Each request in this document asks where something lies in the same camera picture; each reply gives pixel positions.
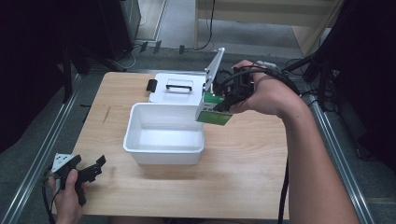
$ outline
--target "wooden desk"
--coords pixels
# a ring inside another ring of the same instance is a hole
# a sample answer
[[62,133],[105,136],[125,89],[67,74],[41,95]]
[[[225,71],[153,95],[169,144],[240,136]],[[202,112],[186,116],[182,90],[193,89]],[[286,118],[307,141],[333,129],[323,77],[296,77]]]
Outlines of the wooden desk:
[[[343,0],[218,0],[213,19],[290,25],[303,55],[306,56],[316,50],[319,39],[336,19],[343,2]],[[195,0],[196,48],[198,20],[210,20],[212,6],[213,0]]]
[[148,100],[150,78],[108,73],[103,79],[73,152],[81,155],[81,168],[107,159],[87,184],[84,214],[276,219],[287,157],[281,120],[252,111],[234,115],[225,126],[205,125],[199,164],[138,165],[122,141],[132,105]]

